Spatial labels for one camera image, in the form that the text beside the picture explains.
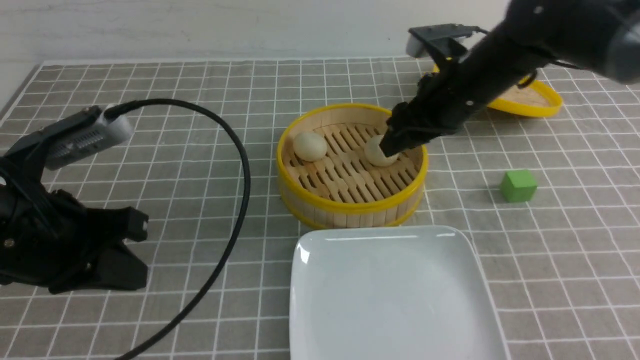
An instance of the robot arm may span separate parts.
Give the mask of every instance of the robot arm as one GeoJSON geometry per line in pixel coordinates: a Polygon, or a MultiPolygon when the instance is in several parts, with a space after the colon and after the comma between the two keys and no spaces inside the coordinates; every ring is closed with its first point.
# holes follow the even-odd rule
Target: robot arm
{"type": "Polygon", "coordinates": [[[410,30],[410,56],[440,68],[396,105],[380,148],[387,156],[454,133],[477,111],[558,59],[622,84],[640,81],[640,1],[512,0],[504,20],[467,51],[455,38],[479,28],[410,30]]]}

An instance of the green block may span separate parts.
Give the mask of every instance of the green block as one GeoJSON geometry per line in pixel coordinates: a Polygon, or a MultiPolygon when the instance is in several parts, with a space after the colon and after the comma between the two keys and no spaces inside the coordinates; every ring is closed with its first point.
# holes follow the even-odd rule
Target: green block
{"type": "Polygon", "coordinates": [[[537,188],[536,178],[529,170],[507,171],[500,184],[500,192],[508,202],[529,201],[537,188]]]}

